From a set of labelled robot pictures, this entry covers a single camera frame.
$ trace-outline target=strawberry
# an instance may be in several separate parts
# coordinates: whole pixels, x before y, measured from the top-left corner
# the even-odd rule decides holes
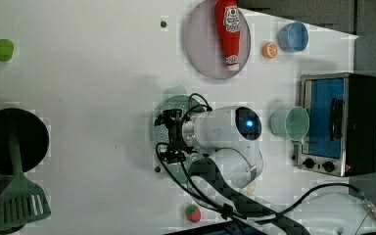
[[[200,209],[195,205],[190,205],[185,209],[185,217],[191,222],[198,222],[201,219]]]

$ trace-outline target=green ball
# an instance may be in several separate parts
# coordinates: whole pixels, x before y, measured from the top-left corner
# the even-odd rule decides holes
[[[14,43],[8,39],[0,39],[0,61],[11,60],[14,54]]]

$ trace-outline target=blue bowl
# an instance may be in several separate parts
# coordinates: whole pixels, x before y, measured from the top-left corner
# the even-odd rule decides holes
[[[289,23],[280,29],[277,41],[285,52],[302,52],[307,46],[309,35],[303,23]]]

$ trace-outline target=oven window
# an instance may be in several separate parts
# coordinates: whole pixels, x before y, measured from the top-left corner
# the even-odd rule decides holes
[[[341,157],[341,139],[331,140],[330,118],[334,98],[344,99],[344,80],[342,78],[310,81],[309,132],[303,153],[331,159]]]

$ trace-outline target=ketchup bottle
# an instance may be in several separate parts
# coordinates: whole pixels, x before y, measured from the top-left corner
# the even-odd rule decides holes
[[[230,71],[239,69],[240,16],[235,0],[217,0],[215,26]]]

